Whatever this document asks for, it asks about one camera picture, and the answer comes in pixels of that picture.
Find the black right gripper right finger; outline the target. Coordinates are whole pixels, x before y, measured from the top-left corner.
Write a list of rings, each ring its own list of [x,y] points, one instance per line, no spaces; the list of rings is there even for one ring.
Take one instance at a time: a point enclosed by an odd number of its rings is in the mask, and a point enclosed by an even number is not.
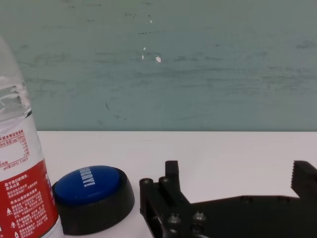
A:
[[[306,161],[294,161],[291,188],[301,199],[317,198],[317,169]]]

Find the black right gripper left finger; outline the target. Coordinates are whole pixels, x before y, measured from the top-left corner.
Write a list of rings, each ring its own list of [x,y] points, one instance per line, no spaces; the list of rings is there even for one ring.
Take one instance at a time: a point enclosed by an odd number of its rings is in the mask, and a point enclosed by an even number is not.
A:
[[[140,213],[154,238],[204,238],[205,218],[196,211],[180,189],[177,161],[165,162],[165,175],[154,182],[143,178],[140,185]]]

